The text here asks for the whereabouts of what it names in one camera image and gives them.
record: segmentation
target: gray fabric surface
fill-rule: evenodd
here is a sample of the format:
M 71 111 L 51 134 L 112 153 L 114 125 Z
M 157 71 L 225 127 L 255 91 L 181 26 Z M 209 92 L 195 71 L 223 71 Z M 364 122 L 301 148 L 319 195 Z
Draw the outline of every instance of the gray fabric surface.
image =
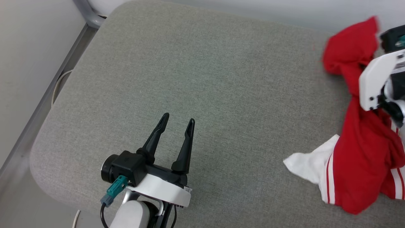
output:
M 134 152 L 169 112 L 155 164 L 171 166 L 196 121 L 192 199 L 178 228 L 403 227 L 404 202 L 381 196 L 349 215 L 283 165 L 340 132 L 350 96 L 342 77 L 323 71 L 328 37 L 178 4 L 126 3 L 62 89 L 32 149 L 32 174 L 53 198 L 98 214 L 109 186 L 104 160 Z

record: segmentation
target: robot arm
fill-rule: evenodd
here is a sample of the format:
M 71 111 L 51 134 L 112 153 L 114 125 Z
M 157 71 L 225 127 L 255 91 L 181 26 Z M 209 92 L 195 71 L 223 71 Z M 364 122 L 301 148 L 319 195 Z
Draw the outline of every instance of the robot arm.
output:
M 101 177 L 104 181 L 112 183 L 101 200 L 100 217 L 105 228 L 108 226 L 104 221 L 104 208 L 108 207 L 123 190 L 127 192 L 111 228 L 165 228 L 173 206 L 175 218 L 177 206 L 188 207 L 191 189 L 186 185 L 195 121 L 194 119 L 189 121 L 179 156 L 173 162 L 172 169 L 168 169 L 154 165 L 156 147 L 168 118 L 169 113 L 165 113 L 143 147 L 136 153 L 124 151 L 120 155 L 111 155 L 104 162 Z M 150 202 L 139 201 L 139 196 L 159 202 L 159 208 Z
M 382 108 L 401 128 L 405 121 L 405 26 L 385 32 L 385 55 L 373 59 L 359 79 L 360 105 L 364 110 Z

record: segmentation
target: white stripe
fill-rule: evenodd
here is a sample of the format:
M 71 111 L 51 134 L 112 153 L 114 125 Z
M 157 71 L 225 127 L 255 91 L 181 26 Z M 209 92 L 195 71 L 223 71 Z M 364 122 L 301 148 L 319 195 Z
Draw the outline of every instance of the white stripe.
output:
M 391 169 L 392 177 L 395 183 L 395 198 L 402 199 L 402 183 L 397 169 Z
M 333 179 L 333 152 L 329 160 L 328 175 L 329 175 L 329 203 L 335 204 L 335 182 Z
M 405 181 L 404 180 L 404 178 L 405 178 L 405 166 L 402 166 L 401 168 L 399 168 L 399 172 L 401 173 L 402 181 Z M 402 182 L 401 182 L 401 196 L 399 198 L 397 198 L 396 197 L 396 192 L 395 192 L 395 198 L 402 200 L 402 190 L 403 189 L 402 189 Z

